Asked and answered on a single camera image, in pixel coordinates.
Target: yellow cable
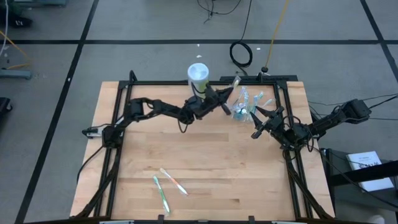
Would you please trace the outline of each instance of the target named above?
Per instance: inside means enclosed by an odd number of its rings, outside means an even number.
[[[283,18],[284,18],[284,16],[285,16],[285,12],[286,12],[287,5],[288,5],[288,4],[289,4],[289,0],[286,0],[285,5],[284,5],[284,8],[283,8],[283,10],[282,10],[282,14],[280,15],[278,24],[276,25],[276,28],[275,28],[275,31],[274,31],[274,35],[272,35],[271,45],[269,46],[269,51],[268,51],[268,57],[267,57],[267,62],[266,62],[266,68],[268,68],[269,58],[271,58],[272,46],[274,45],[274,40],[275,40],[276,33],[278,33],[278,29],[279,29],[280,23],[282,22],[282,20],[283,20]]]
[[[21,65],[13,65],[11,67],[8,67],[7,69],[29,66],[30,65],[30,61],[32,59],[30,59],[29,56],[22,49],[20,49],[16,44],[14,44],[13,41],[10,40],[10,38],[8,38],[8,36],[6,36],[1,30],[0,30],[0,34],[3,35],[3,37],[6,38],[16,49],[18,49],[25,56],[25,58],[28,60],[28,63],[21,64]]]

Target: white cup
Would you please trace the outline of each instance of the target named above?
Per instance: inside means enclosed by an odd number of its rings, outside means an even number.
[[[194,63],[188,68],[188,84],[192,88],[191,83],[195,86],[197,91],[196,94],[200,97],[205,97],[203,93],[206,89],[206,83],[209,82],[209,69],[204,63]]]

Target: wooden table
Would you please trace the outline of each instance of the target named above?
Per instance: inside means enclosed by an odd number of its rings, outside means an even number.
[[[110,123],[117,87],[118,82],[103,82],[93,125]],[[288,87],[293,114],[303,123],[311,123],[303,83],[288,82]],[[250,95],[261,90],[265,97],[260,104],[274,97],[271,86],[248,86]],[[230,99],[236,99],[238,91]],[[132,88],[132,98],[161,99],[178,106],[191,95],[191,89],[181,85]],[[265,107],[275,108],[275,103]],[[185,134],[180,133],[176,119],[166,116],[132,123],[125,132],[112,219],[155,220],[163,214],[162,201],[152,179],[156,175],[172,211],[166,219],[247,220],[254,215],[256,220],[294,220],[280,144],[266,132],[253,140],[250,137],[253,132],[252,123],[235,121],[221,108],[195,121]],[[100,145],[100,138],[88,140],[85,160]],[[97,190],[104,152],[81,173],[71,215],[80,212]],[[303,149],[302,159],[309,190],[326,212],[334,216],[320,155]],[[161,167],[185,187],[188,197],[159,172]],[[301,214],[305,216],[299,188],[297,192]],[[106,192],[101,214],[105,214],[107,199]]]

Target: black cable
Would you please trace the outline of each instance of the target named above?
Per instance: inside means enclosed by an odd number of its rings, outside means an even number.
[[[308,136],[308,140],[307,140],[307,149],[308,149],[309,152],[312,152],[313,149],[314,149],[314,146],[313,146],[313,145],[315,144],[315,142],[314,142],[314,140],[313,140],[313,135],[312,135],[312,133],[311,133],[310,128],[309,128],[308,126],[306,126],[306,128],[307,128],[308,133],[310,133],[309,136]]]
[[[203,91],[203,92],[200,92],[200,91],[196,88],[196,86],[195,86],[193,83],[191,83],[191,87],[192,87],[192,92],[193,92],[193,94],[194,94],[195,96],[197,95],[196,92],[198,92],[199,94],[205,94],[204,91]]]
[[[375,119],[375,120],[382,120],[382,121],[398,121],[398,118],[369,118],[369,119]]]
[[[105,124],[101,124],[101,125],[98,125],[98,126],[92,126],[90,128],[100,128],[102,126],[112,126],[112,124],[105,123]]]
[[[210,11],[209,9],[203,7],[203,6],[199,3],[199,0],[197,0],[197,3],[198,3],[198,5],[199,5],[202,9],[204,9],[204,10],[206,10],[206,11],[208,11],[208,12],[212,12],[213,14],[217,14],[217,15],[228,15],[228,14],[232,13],[233,11],[235,11],[235,9],[238,7],[238,5],[241,3],[241,1],[242,1],[242,0],[239,0],[238,3],[235,5],[235,7],[234,7],[231,11],[229,11],[229,12],[213,12],[213,10]]]
[[[295,152],[293,158],[287,159],[286,153],[290,153],[290,152],[293,152],[293,151],[290,151],[290,150],[283,150],[283,151],[282,151],[282,157],[283,157],[286,161],[292,162],[292,161],[297,157],[297,152]]]
[[[394,205],[393,203],[390,203],[390,202],[388,202],[387,200],[384,200],[384,199],[382,199],[382,198],[379,198],[378,196],[375,196],[375,195],[372,194],[371,192],[369,192],[369,191],[363,189],[363,188],[362,188],[361,186],[359,186],[357,183],[353,182],[349,177],[347,177],[347,175],[345,175],[345,174],[344,174],[342,171],[340,171],[336,166],[334,166],[334,165],[326,158],[326,156],[323,155],[323,154],[320,152],[319,149],[317,149],[317,148],[315,148],[315,147],[314,147],[314,149],[316,149],[316,150],[319,152],[319,154],[322,156],[322,158],[325,160],[325,162],[329,164],[329,166],[332,166],[335,170],[337,170],[337,171],[339,172],[339,174],[341,174],[341,176],[343,176],[344,179],[346,179],[349,183],[351,183],[351,184],[354,185],[355,187],[361,189],[363,192],[367,193],[368,195],[372,196],[373,198],[375,198],[375,199],[377,199],[377,200],[379,200],[379,201],[381,201],[381,202],[383,202],[383,203],[386,203],[387,205],[390,205],[390,206],[392,206],[392,207],[394,207],[394,208],[398,208],[398,205]]]
[[[319,119],[321,119],[322,117],[319,115],[319,113],[316,111],[316,109],[314,109],[311,105],[308,105],[314,112],[316,115],[318,115]]]
[[[83,163],[83,165],[81,165],[81,167],[80,167],[80,169],[79,169],[79,172],[77,172],[76,183],[79,182],[79,176],[80,176],[80,173],[81,173],[81,171],[83,170],[83,168],[87,165],[87,163],[88,163],[90,160],[92,160],[92,158],[95,157],[95,155],[97,155],[97,154],[100,152],[100,150],[101,150],[102,148],[104,148],[104,146],[101,146],[99,149],[97,149],[97,151],[95,151],[95,152]]]
[[[369,109],[375,108],[375,107],[377,107],[377,106],[379,106],[379,105],[381,105],[381,104],[383,104],[383,103],[385,103],[385,102],[388,102],[388,101],[393,100],[393,99],[396,99],[396,98],[398,98],[398,95],[393,96],[393,97],[391,97],[391,98],[388,98],[388,99],[386,99],[386,100],[384,100],[384,101],[382,101],[382,102],[380,102],[380,103],[378,103],[378,104],[375,104],[375,105],[373,105],[373,106],[370,106]]]
[[[207,21],[209,21],[212,17],[213,17],[213,10],[214,10],[214,0],[210,0],[211,1],[211,11],[208,10],[208,14],[207,14],[207,19],[203,22],[203,24],[205,24]]]
[[[148,102],[147,102],[147,106],[148,106],[149,109],[154,109],[154,107],[151,106]]]
[[[184,109],[184,107],[181,108],[181,110],[178,112],[178,117],[181,116],[181,112],[182,112],[183,109]],[[180,129],[180,132],[181,132],[181,133],[185,133],[185,132],[187,131],[187,128],[188,128],[188,125],[187,125],[187,124],[185,125],[185,129],[184,129],[184,130],[182,130],[182,128],[181,128],[181,124],[180,124],[180,120],[179,120],[179,119],[177,119],[177,124],[178,124],[178,128]]]
[[[252,63],[252,61],[253,61],[253,52],[252,52],[252,50],[250,49],[250,47],[249,47],[247,44],[245,44],[244,42],[242,42],[242,40],[243,40],[243,37],[244,37],[244,35],[245,35],[245,33],[246,33],[246,27],[248,26],[248,20],[249,20],[249,15],[250,15],[251,3],[252,3],[252,0],[250,0],[250,3],[249,3],[248,14],[247,14],[247,16],[246,16],[246,22],[245,22],[245,24],[244,24],[244,29],[243,29],[242,37],[241,37],[240,40],[238,40],[238,41],[236,41],[236,42],[233,42],[233,43],[231,44],[231,46],[229,47],[229,57],[231,57],[232,62],[233,62],[240,70],[242,70],[242,72],[243,72],[244,75],[246,75],[246,76],[248,75],[248,73],[247,73],[245,70],[243,70],[243,68],[247,68],[248,66],[251,65],[251,63]],[[249,61],[248,61],[248,62],[246,62],[246,63],[240,63],[240,62],[238,62],[238,61],[234,58],[234,56],[233,56],[233,54],[232,54],[232,50],[233,50],[233,48],[235,47],[235,45],[241,45],[241,46],[243,46],[243,47],[247,50],[247,52],[249,53]]]
[[[395,94],[388,94],[388,95],[381,95],[381,96],[375,96],[375,97],[370,97],[370,98],[365,98],[365,99],[361,99],[363,101],[366,100],[373,100],[373,99],[377,99],[377,98],[381,98],[381,97],[387,97],[387,96],[398,96],[398,93]],[[313,101],[308,101],[309,103],[313,103],[313,104],[318,104],[318,105],[323,105],[323,106],[335,106],[335,105],[342,105],[345,102],[342,103],[330,103],[330,104],[326,104],[326,103],[319,103],[319,102],[313,102]]]
[[[293,118],[293,119],[297,119],[298,123],[299,123],[299,124],[301,124],[301,120],[300,120],[300,118],[298,118],[298,117],[296,117],[296,116],[294,116],[294,115],[288,115],[288,116],[285,116],[284,118],[282,118],[282,122],[284,122],[286,118]]]

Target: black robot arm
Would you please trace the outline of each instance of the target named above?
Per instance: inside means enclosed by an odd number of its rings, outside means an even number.
[[[275,111],[267,111],[260,107],[257,110],[269,119],[262,122],[255,114],[251,116],[256,126],[256,132],[252,134],[253,139],[257,139],[265,130],[275,138],[281,148],[290,151],[300,150],[304,145],[308,144],[308,140],[323,135],[326,130],[333,128],[341,123],[358,124],[369,119],[371,110],[366,106],[363,100],[351,100],[335,109],[328,116],[315,121],[312,124],[294,123],[285,129],[283,118],[283,107]]]
[[[90,127],[83,130],[82,133],[88,138],[102,136],[104,147],[117,147],[121,144],[120,136],[129,124],[150,119],[160,114],[176,118],[186,125],[192,124],[195,119],[202,119],[218,106],[222,107],[227,115],[230,115],[231,112],[225,103],[232,91],[233,87],[214,91],[209,84],[206,84],[205,97],[191,96],[185,101],[182,108],[161,100],[135,98],[124,106],[123,115],[116,121],[115,125]],[[147,114],[144,113],[144,104],[151,109]]]

